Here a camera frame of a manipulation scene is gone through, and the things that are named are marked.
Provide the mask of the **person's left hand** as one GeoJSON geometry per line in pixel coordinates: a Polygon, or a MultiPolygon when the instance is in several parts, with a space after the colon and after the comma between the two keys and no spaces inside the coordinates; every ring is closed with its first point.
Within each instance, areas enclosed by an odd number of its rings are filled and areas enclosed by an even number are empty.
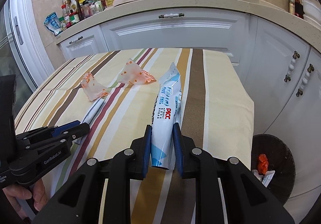
{"type": "Polygon", "coordinates": [[[42,208],[48,202],[46,189],[45,189],[44,182],[42,179],[38,180],[34,184],[32,191],[29,191],[28,189],[26,189],[22,186],[12,184],[12,185],[4,188],[3,192],[21,219],[25,219],[27,217],[27,214],[25,213],[25,211],[22,209],[22,206],[17,201],[18,199],[28,200],[28,199],[33,198],[34,199],[34,208],[37,211],[42,210],[42,208]]]}

